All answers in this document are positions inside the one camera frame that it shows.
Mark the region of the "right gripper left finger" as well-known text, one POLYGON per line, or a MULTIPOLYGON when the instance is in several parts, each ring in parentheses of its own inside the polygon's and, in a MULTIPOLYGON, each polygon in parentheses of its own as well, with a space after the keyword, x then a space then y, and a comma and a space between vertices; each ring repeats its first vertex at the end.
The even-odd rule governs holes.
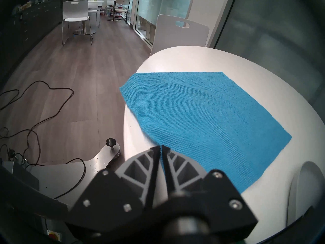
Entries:
POLYGON ((92 179, 65 223, 75 238, 130 238, 152 209, 161 148, 155 146, 92 179))

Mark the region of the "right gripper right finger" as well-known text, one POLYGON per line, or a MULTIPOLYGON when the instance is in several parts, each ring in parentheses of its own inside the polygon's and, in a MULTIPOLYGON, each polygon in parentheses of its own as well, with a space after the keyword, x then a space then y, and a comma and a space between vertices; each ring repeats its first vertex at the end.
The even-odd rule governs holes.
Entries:
POLYGON ((225 172, 207 172, 195 160, 162 145, 168 198, 180 212, 164 229, 166 238, 214 235, 216 239, 245 239, 257 218, 225 172))

